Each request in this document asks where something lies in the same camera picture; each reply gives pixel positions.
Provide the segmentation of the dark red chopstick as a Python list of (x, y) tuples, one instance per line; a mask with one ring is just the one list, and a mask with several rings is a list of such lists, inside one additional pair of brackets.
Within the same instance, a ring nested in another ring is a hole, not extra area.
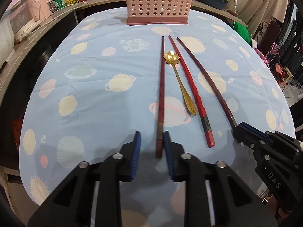
[(164, 63), (164, 36), (161, 37), (160, 54), (160, 79), (159, 79), (159, 98), (158, 98), (158, 119), (157, 119), (157, 140), (156, 158), (162, 157), (163, 151), (163, 128), (164, 128), (164, 93), (165, 93), (165, 63)]

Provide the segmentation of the dark maroon chopstick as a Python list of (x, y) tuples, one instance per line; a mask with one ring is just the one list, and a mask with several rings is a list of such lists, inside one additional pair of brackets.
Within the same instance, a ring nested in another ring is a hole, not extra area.
[(216, 87), (214, 81), (212, 80), (212, 78), (210, 77), (210, 75), (207, 73), (207, 71), (205, 70), (205, 68), (202, 66), (202, 64), (199, 62), (199, 60), (196, 58), (196, 56), (194, 56), (194, 54), (190, 51), (190, 49), (185, 45), (184, 42), (182, 42), (182, 40), (177, 37), (177, 41), (181, 44), (181, 46), (186, 50), (186, 52), (190, 55), (191, 59), (195, 62), (196, 66), (200, 69), (202, 75), (205, 77), (207, 83), (209, 84), (209, 86), (211, 87), (212, 91), (214, 92), (216, 98), (218, 99), (222, 109), (224, 110), (224, 113), (227, 117), (227, 120), (230, 123), (231, 128), (235, 128), (237, 126), (236, 120), (230, 110), (230, 108), (228, 107), (225, 99), (223, 98), (221, 92), (219, 91), (219, 89)]

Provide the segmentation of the gold flower spoon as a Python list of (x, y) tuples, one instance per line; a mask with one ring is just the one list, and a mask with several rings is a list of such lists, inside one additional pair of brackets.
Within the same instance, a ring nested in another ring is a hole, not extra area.
[(180, 56), (178, 54), (176, 54), (173, 50), (170, 50), (170, 51), (164, 53), (163, 58), (165, 59), (165, 61), (168, 65), (172, 66), (172, 68), (174, 70), (178, 84), (181, 89), (181, 93), (182, 93), (182, 96), (184, 99), (185, 106), (186, 106), (188, 112), (190, 113), (190, 115), (196, 115), (197, 111), (196, 111), (194, 102), (191, 99), (191, 97), (189, 96), (188, 92), (186, 91), (186, 89), (183, 85), (183, 82), (179, 76), (179, 73), (177, 71), (177, 68), (176, 68), (177, 64), (179, 63)]

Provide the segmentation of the blue planet pattern tablecloth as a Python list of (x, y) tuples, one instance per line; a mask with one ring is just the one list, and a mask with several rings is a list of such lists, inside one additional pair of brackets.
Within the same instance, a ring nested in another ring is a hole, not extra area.
[(178, 84), (181, 66), (165, 67), (164, 128), (201, 161), (225, 161), (255, 193), (265, 184), (252, 151), (238, 144), (193, 53), (227, 102), (237, 123), (295, 135), (291, 112), (270, 70), (230, 26), (191, 11), (186, 25), (128, 26), (126, 8), (95, 13), (63, 40), (30, 96), (20, 138), (20, 176), (42, 204), (81, 162), (103, 161), (141, 133), (135, 180), (121, 186), (127, 226), (182, 226), (185, 185), (170, 180), (156, 158), (161, 51), (177, 45), (206, 109), (215, 146), (206, 144), (199, 115), (190, 116)]

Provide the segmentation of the pink floral cloth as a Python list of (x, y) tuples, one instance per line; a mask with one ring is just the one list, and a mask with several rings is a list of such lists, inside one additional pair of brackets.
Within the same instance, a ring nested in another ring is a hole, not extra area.
[(266, 54), (266, 61), (269, 64), (273, 58), (278, 55), (279, 56), (279, 45), (276, 42), (273, 42), (270, 50), (268, 51), (268, 53)]

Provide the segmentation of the green plastic bag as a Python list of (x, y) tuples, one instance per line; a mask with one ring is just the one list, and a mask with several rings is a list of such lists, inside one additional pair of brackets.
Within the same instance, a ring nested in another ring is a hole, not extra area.
[(252, 38), (251, 38), (251, 34), (249, 33), (249, 31), (247, 30), (247, 28), (245, 26), (243, 26), (242, 24), (233, 21), (232, 23), (232, 29), (238, 33), (250, 46), (252, 45)]

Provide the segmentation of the pink perforated utensil holder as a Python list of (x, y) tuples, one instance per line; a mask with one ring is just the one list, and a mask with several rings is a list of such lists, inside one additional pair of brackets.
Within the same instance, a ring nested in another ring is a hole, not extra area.
[(188, 24), (192, 0), (126, 0), (127, 24)]

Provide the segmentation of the white power strip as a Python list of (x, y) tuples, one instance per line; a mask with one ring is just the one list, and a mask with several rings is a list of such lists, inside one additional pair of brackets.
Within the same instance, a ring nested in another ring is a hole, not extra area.
[(23, 32), (21, 35), (20, 35), (20, 42), (24, 42), (28, 39), (29, 36), (31, 36), (33, 33), (36, 33), (37, 31), (41, 30), (42, 28), (39, 27), (39, 28), (36, 28), (35, 30), (31, 31), (31, 32)]

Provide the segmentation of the green snack package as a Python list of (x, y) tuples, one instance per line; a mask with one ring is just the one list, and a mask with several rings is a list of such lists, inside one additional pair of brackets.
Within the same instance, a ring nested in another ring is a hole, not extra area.
[(50, 12), (54, 13), (66, 6), (66, 0), (53, 0), (48, 3)]

